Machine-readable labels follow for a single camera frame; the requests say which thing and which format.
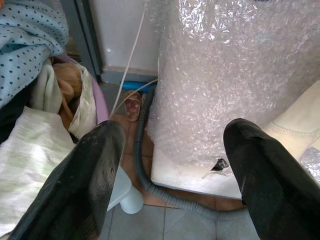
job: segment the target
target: floor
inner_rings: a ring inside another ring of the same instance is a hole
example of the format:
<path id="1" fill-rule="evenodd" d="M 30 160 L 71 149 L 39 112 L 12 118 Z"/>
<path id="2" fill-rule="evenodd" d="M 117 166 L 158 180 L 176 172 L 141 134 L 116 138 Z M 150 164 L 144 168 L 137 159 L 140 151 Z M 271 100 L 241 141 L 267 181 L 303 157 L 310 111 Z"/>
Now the floor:
<path id="1" fill-rule="evenodd" d="M 113 105 L 118 85 L 101 86 L 108 106 Z M 214 221 L 190 211 L 168 205 L 142 189 L 134 171 L 133 143 L 136 122 L 127 121 L 124 109 L 112 118 L 124 129 L 126 146 L 120 165 L 132 184 L 142 193 L 144 206 L 136 214 L 126 214 L 119 205 L 107 212 L 100 240 L 258 240 L 259 237 L 248 214 L 235 221 Z M 144 134 L 142 162 L 148 177 L 151 174 L 154 145 Z M 204 195 L 166 188 L 172 195 L 201 203 L 211 209 L 228 211 L 243 208 L 241 200 Z"/>

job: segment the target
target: gray drain hose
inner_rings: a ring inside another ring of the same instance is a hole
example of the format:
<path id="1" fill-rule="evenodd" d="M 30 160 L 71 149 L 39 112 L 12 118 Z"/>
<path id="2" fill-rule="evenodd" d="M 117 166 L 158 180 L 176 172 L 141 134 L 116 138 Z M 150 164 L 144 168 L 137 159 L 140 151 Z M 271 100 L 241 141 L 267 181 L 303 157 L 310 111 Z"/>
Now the gray drain hose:
<path id="1" fill-rule="evenodd" d="M 145 125 L 149 117 L 149 109 L 154 98 L 156 87 L 150 88 L 140 112 L 137 128 L 134 136 L 133 144 L 133 159 L 134 167 L 142 187 L 152 195 L 164 200 L 166 203 L 178 207 L 180 209 L 198 213 L 204 217 L 211 218 L 215 221 L 232 221 L 242 219 L 247 215 L 247 208 L 241 208 L 230 211 L 212 210 L 200 203 L 185 200 L 179 197 L 172 196 L 161 187 L 153 184 L 147 177 L 142 164 L 142 142 L 144 138 Z"/>

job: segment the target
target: purple plastic tub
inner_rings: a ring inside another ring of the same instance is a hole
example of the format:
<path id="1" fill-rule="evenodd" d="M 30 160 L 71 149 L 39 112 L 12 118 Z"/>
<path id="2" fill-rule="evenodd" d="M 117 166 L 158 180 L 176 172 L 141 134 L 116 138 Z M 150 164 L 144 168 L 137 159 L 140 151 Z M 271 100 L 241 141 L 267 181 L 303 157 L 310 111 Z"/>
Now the purple plastic tub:
<path id="1" fill-rule="evenodd" d="M 72 58 L 66 55 L 59 55 L 55 56 L 56 63 L 72 63 L 72 64 L 79 64 L 77 61 L 73 60 Z M 92 88 L 93 88 L 93 96 L 95 101 L 95 108 L 96 108 L 96 121 L 97 124 L 102 123 L 103 121 L 109 120 L 108 114 L 108 107 L 106 104 L 105 96 L 95 80 L 93 76 L 92 79 Z"/>

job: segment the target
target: black torn piece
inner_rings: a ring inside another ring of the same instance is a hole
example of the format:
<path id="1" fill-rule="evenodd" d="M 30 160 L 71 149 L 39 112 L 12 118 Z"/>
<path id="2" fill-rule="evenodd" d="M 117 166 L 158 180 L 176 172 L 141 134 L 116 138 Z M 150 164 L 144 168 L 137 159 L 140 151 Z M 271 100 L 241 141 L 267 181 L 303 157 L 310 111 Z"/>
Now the black torn piece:
<path id="1" fill-rule="evenodd" d="M 229 167 L 229 164 L 223 158 L 218 159 L 215 166 L 211 169 L 211 171 L 222 171 L 223 169 Z"/>

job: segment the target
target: blue dotted fabric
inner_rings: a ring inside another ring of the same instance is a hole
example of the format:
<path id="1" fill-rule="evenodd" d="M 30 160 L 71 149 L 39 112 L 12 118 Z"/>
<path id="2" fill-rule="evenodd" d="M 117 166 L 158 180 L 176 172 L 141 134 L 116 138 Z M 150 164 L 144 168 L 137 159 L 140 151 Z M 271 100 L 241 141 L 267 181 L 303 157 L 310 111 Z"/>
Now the blue dotted fabric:
<path id="1" fill-rule="evenodd" d="M 0 9 L 0 109 L 39 74 L 43 62 L 64 52 L 63 14 L 32 0 L 6 0 Z"/>

